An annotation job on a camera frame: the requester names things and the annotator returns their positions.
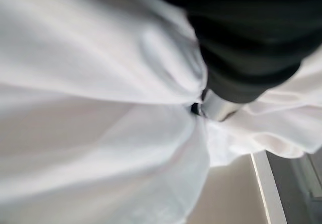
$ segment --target crumpled fabric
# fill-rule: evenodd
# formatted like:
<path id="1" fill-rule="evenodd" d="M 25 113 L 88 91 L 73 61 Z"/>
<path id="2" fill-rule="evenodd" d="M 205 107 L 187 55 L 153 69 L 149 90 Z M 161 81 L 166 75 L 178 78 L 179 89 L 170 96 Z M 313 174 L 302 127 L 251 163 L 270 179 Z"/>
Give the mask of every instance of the crumpled fabric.
<path id="1" fill-rule="evenodd" d="M 0 222 L 184 223 L 209 166 L 320 146 L 320 51 L 224 123 L 161 0 L 0 0 Z"/>

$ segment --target metal object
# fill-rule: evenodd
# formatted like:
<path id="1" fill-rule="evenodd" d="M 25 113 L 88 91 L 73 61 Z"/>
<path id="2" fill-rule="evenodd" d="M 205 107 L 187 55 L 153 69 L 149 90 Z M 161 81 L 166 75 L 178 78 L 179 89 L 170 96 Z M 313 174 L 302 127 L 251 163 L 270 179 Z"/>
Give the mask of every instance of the metal object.
<path id="1" fill-rule="evenodd" d="M 202 98 L 203 102 L 197 105 L 198 115 L 219 122 L 229 118 L 244 105 L 226 101 L 212 90 L 206 90 Z"/>

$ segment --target wall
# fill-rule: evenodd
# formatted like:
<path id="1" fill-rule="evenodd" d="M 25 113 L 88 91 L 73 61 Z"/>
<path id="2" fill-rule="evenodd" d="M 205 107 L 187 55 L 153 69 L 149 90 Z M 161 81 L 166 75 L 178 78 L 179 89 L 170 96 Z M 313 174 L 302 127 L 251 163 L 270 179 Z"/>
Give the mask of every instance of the wall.
<path id="1" fill-rule="evenodd" d="M 213 168 L 188 224 L 266 224 L 250 156 Z"/>

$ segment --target dark green fabric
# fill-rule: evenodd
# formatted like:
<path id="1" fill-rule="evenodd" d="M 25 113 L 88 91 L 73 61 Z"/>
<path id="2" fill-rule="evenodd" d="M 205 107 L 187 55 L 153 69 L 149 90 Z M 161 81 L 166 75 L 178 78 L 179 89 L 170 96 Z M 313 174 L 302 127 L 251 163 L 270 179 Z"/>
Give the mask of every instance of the dark green fabric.
<path id="1" fill-rule="evenodd" d="M 289 79 L 322 42 L 322 0 L 167 0 L 185 8 L 208 86 L 247 103 Z"/>

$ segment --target white shirt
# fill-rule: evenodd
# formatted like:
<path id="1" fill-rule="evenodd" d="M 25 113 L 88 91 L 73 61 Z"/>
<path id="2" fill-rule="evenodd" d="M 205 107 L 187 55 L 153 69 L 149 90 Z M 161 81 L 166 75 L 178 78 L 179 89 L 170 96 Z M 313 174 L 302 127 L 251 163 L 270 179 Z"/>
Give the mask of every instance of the white shirt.
<path id="1" fill-rule="evenodd" d="M 322 51 L 216 123 L 189 111 L 207 72 L 180 9 L 0 0 L 0 18 L 0 222 L 183 223 L 209 165 L 320 146 Z"/>

